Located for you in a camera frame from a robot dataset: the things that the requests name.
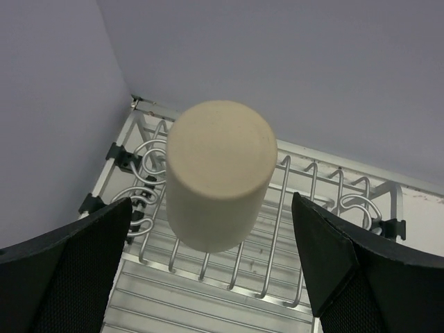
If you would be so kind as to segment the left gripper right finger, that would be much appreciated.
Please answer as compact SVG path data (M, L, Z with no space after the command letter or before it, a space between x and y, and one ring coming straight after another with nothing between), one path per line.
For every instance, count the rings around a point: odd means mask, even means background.
M442 332L443 258L383 238L293 195L293 228L324 332Z

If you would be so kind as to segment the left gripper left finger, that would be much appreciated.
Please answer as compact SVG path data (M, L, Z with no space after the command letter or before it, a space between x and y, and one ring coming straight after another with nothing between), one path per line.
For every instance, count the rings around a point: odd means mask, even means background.
M100 332L132 212L119 199L1 249L1 331Z

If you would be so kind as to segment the beige tumbler cup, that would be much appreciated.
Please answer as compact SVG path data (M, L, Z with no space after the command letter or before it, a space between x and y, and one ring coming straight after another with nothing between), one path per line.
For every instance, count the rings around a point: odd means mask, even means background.
M166 141L166 212L185 245L218 253L239 245L257 220L278 158L264 118L234 101L184 111Z

